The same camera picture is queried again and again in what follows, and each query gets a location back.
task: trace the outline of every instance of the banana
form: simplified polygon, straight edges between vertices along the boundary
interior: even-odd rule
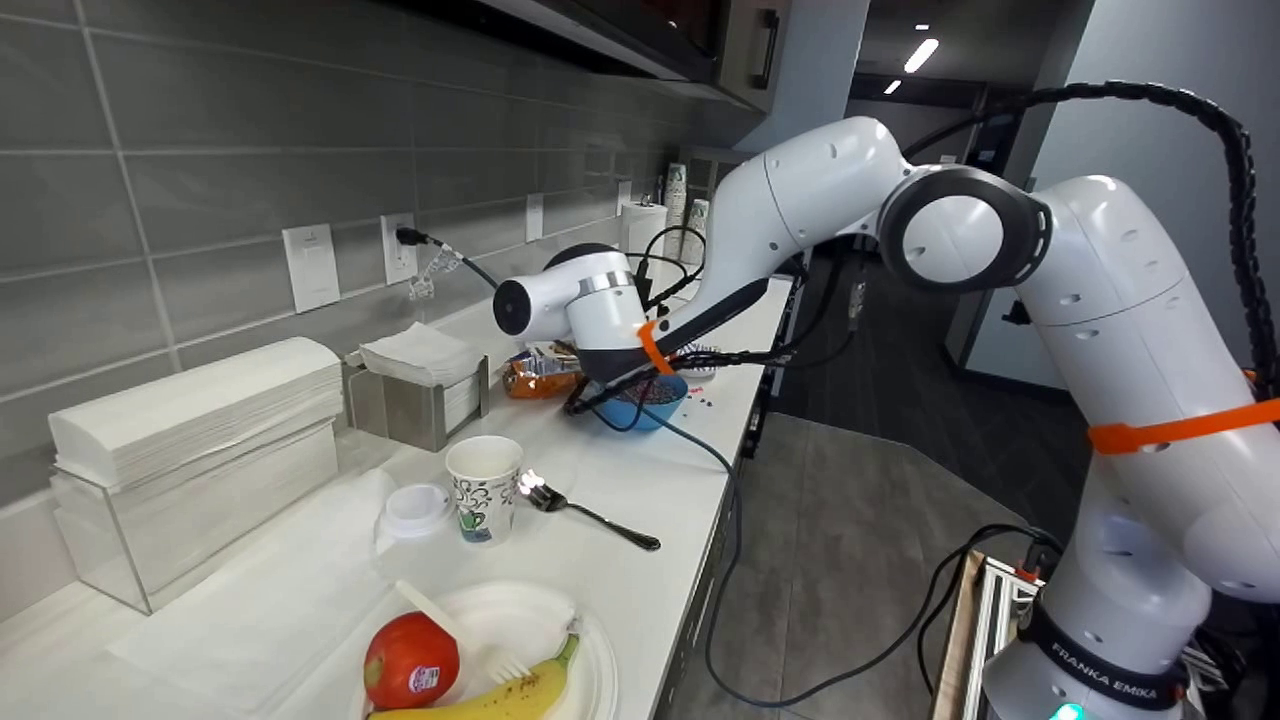
[[[569,662],[582,637],[569,632],[559,654],[542,662],[524,680],[499,683],[465,706],[371,712],[369,720],[542,720],[569,683]]]

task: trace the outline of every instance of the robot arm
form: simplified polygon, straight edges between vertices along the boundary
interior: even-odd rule
[[[775,264],[856,219],[876,219],[906,285],[1011,285],[1094,430],[1252,404],[1181,252],[1122,180],[1021,191],[972,168],[914,168],[876,122],[817,128],[726,176],[702,293],[656,325],[662,351],[745,311]],[[498,315],[508,334],[566,315],[589,378],[618,380],[647,366],[637,350],[647,322],[619,257],[603,257],[618,252],[508,281]],[[1177,718],[1174,666],[1213,591],[1280,599],[1276,467],[1267,424],[1096,451],[1071,547],[1025,639],[989,667],[994,707],[1010,720],[1059,706],[1108,720]]]

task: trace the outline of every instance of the gray tile wall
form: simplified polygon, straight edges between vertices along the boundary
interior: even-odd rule
[[[388,290],[383,211],[498,277],[611,239],[618,184],[651,190],[693,117],[378,0],[0,0],[0,101],[0,503],[44,489],[53,409],[484,295]],[[341,303],[292,311],[292,224],[334,224]]]

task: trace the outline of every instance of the kitchen counter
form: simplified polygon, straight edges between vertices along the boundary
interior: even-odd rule
[[[706,346],[770,350],[783,303],[787,281],[773,281],[770,295],[754,311],[726,325]],[[484,311],[461,311],[438,330],[471,335],[484,330]],[[760,378],[760,367],[722,367],[693,399],[682,404],[673,424],[707,440],[718,451],[738,457]],[[424,557],[419,546],[397,546],[371,560],[378,574],[409,576],[427,591],[452,591],[484,579],[528,579],[572,595],[611,647],[619,676],[618,718],[651,718],[690,599],[713,547],[729,489],[726,467],[706,447],[673,432],[619,436],[593,418],[559,418],[559,404],[516,404],[499,394],[484,420],[465,430],[465,436],[475,432],[516,436],[528,447],[528,466],[569,501],[646,529],[662,538],[665,547],[639,554],[572,512],[542,518],[524,510],[514,538],[491,547],[452,540],[444,554]],[[279,554],[289,524],[296,531],[310,512],[320,512],[324,501],[334,503],[334,493],[354,493],[371,480],[439,480],[438,451],[383,444],[359,432],[350,432],[341,447],[343,478],[241,540],[225,570],[263,565],[268,554]],[[369,645],[369,623],[343,632],[334,654],[306,658],[310,676],[301,676],[268,712],[228,712],[228,706],[192,693],[201,689],[201,676],[186,676],[179,666],[145,672],[111,654],[134,632],[175,620],[186,599],[155,616],[138,616],[83,586],[69,586],[23,616],[0,623],[0,718],[355,718],[355,667]]]

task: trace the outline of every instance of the fork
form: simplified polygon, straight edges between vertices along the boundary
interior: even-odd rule
[[[569,503],[569,495],[557,493],[557,489],[551,489],[544,478],[537,478],[537,471],[521,471],[516,489],[521,489],[521,495],[524,495],[532,510],[542,510],[542,512],[566,512],[566,510],[572,510],[572,512],[582,512],[582,518],[611,529],[618,538],[631,540],[631,546],[646,547],[646,554],[665,547],[656,538],[631,531],[631,529],[623,529],[623,524],[618,524],[618,519],[584,510],[584,503]]]
[[[449,610],[439,610],[427,591],[419,591],[416,586],[409,586],[406,576],[397,579],[397,591],[424,616],[431,616],[457,645],[465,645],[465,632],[457,630],[457,620],[449,616]],[[524,680],[532,676],[528,662],[516,658],[514,647],[499,647],[499,645],[484,645],[484,639],[471,639],[471,658],[484,672],[487,683],[514,683],[514,680]]]

